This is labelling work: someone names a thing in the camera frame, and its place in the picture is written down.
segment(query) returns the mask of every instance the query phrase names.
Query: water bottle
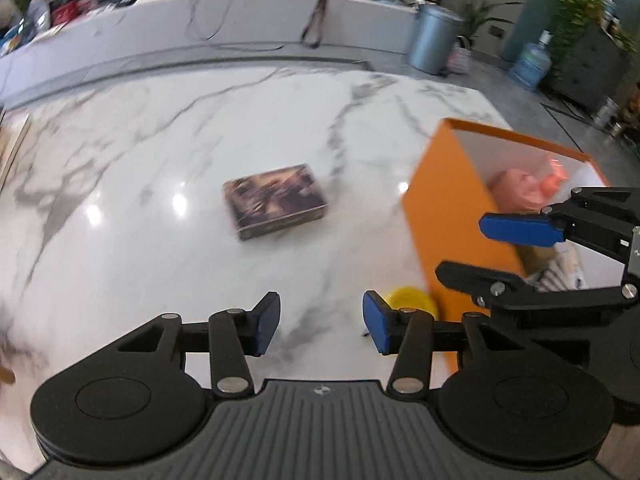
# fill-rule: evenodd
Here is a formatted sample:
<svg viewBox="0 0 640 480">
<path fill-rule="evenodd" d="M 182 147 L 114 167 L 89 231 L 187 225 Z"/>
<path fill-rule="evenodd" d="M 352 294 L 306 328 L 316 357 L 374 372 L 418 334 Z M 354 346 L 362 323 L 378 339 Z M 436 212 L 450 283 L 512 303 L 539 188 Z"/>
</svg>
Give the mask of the water bottle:
<svg viewBox="0 0 640 480">
<path fill-rule="evenodd" d="M 537 43 L 529 43 L 509 70 L 509 76 L 527 90 L 535 90 L 551 68 L 551 58 L 546 48 L 551 34 L 545 30 Z"/>
</svg>

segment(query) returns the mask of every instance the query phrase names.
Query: open orange box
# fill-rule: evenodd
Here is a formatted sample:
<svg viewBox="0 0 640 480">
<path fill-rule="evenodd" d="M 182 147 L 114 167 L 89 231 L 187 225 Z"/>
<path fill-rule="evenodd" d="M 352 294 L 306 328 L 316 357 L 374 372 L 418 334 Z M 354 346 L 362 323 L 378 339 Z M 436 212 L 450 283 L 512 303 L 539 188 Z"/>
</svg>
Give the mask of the open orange box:
<svg viewBox="0 0 640 480">
<path fill-rule="evenodd" d="M 484 237 L 478 221 L 497 212 L 488 183 L 502 171 L 519 168 L 542 179 L 558 160 L 568 180 L 549 203 L 564 202 L 576 186 L 608 186 L 597 165 L 584 153 L 485 124 L 445 119 L 425 152 L 402 205 L 430 291 L 441 319 L 458 321 L 478 310 L 470 298 L 445 288 L 435 268 L 443 260 L 506 270 L 523 275 L 516 249 Z M 620 284 L 623 265 L 577 246 L 586 286 Z"/>
</svg>

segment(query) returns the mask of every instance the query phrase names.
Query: trash can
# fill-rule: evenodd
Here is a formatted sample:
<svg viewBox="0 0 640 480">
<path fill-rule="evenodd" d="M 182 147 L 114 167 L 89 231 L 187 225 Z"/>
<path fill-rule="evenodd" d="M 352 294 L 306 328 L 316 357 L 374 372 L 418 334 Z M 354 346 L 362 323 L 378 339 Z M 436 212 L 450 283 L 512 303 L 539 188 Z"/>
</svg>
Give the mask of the trash can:
<svg viewBox="0 0 640 480">
<path fill-rule="evenodd" d="M 409 64 L 423 72 L 438 74 L 447 64 L 464 21 L 452 10 L 424 6 L 418 16 Z"/>
</svg>

